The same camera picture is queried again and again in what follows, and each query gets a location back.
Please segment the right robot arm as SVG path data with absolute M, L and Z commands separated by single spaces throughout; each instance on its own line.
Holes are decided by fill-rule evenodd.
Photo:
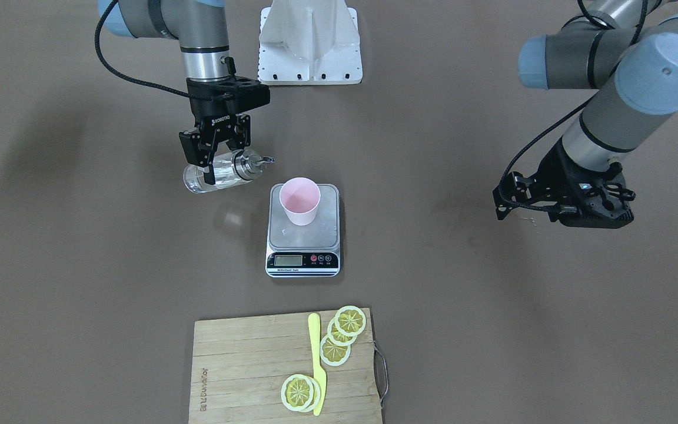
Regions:
M 101 29 L 132 38 L 174 39 L 180 44 L 187 90 L 142 81 L 110 71 L 134 84 L 156 88 L 190 101 L 194 128 L 181 131 L 188 162 L 183 180 L 192 193 L 241 186 L 261 177 L 274 162 L 251 147 L 248 111 L 271 100 L 268 86 L 239 76 L 230 54 L 223 1 L 99 1 L 94 33 L 97 56 L 108 67 L 100 46 Z

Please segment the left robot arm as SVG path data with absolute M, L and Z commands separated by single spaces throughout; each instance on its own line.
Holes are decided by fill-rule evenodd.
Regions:
M 659 1 L 594 1 L 554 35 L 530 38 L 517 62 L 528 88 L 594 89 L 535 174 L 506 170 L 493 190 L 499 220 L 516 208 L 568 227 L 633 221 L 622 159 L 678 112 L 678 14 L 643 30 Z

